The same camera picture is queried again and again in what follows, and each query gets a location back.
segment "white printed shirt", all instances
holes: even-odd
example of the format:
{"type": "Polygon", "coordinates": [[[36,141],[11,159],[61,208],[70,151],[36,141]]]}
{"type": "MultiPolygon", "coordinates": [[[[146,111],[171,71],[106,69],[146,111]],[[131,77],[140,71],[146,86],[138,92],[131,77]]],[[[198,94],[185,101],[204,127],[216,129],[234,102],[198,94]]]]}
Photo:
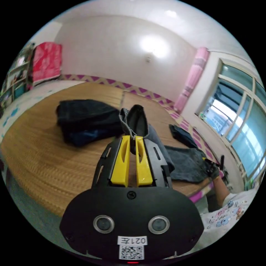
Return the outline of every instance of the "white printed shirt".
{"type": "Polygon", "coordinates": [[[194,248],[183,256],[208,247],[224,236],[245,213],[256,193],[257,188],[238,194],[230,193],[221,209],[201,214],[204,231],[194,248]]]}

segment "qr code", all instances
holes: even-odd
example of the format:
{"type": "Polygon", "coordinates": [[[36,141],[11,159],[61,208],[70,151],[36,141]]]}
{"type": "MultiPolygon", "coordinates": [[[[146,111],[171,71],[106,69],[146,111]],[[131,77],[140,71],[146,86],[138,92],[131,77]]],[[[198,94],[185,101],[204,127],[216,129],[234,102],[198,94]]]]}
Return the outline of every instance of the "qr code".
{"type": "Polygon", "coordinates": [[[144,246],[120,246],[120,260],[144,260],[144,246]]]}

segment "window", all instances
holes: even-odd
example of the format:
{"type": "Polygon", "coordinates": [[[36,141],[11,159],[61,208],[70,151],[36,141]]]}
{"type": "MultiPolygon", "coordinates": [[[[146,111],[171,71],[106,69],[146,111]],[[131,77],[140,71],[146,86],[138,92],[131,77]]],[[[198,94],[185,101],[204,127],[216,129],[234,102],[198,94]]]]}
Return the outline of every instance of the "window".
{"type": "Polygon", "coordinates": [[[232,143],[237,152],[247,176],[250,176],[260,164],[266,150],[266,114],[254,102],[250,115],[232,143]]]}
{"type": "Polygon", "coordinates": [[[243,71],[232,66],[223,65],[220,74],[243,84],[246,88],[252,91],[253,78],[243,71]]]}
{"type": "Polygon", "coordinates": [[[235,152],[248,180],[266,164],[266,92],[255,77],[223,64],[201,116],[235,152]]]}
{"type": "Polygon", "coordinates": [[[266,106],[266,92],[264,88],[256,81],[255,94],[260,98],[263,104],[266,106]]]}

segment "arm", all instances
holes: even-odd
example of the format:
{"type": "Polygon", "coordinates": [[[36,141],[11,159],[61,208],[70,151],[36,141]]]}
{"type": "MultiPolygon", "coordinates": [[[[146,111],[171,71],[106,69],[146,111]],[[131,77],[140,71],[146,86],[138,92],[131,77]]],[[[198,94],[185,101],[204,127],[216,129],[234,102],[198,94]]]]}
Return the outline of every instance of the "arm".
{"type": "Polygon", "coordinates": [[[224,184],[220,176],[213,179],[214,191],[216,194],[217,203],[222,207],[225,198],[230,194],[230,191],[224,184]]]}
{"type": "Polygon", "coordinates": [[[220,171],[214,162],[210,162],[208,174],[213,181],[217,203],[220,207],[222,207],[224,200],[230,194],[230,191],[228,190],[222,178],[220,177],[220,171]]]}

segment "gray fabric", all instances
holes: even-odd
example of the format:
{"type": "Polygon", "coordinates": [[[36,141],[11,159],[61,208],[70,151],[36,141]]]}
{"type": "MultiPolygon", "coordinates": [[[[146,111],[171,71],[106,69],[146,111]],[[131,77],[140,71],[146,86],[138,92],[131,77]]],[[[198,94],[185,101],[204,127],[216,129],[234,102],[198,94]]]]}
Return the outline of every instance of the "gray fabric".
{"type": "Polygon", "coordinates": [[[172,180],[186,181],[191,183],[200,183],[207,176],[207,164],[202,157],[205,153],[200,149],[181,149],[171,146],[165,146],[175,170],[171,172],[172,180]]]}
{"type": "Polygon", "coordinates": [[[133,154],[136,154],[134,144],[135,136],[146,138],[158,145],[169,166],[169,171],[172,172],[175,169],[174,164],[155,129],[148,124],[144,108],[141,105],[136,104],[129,111],[126,108],[121,109],[119,118],[125,135],[130,135],[130,147],[133,154]]]}

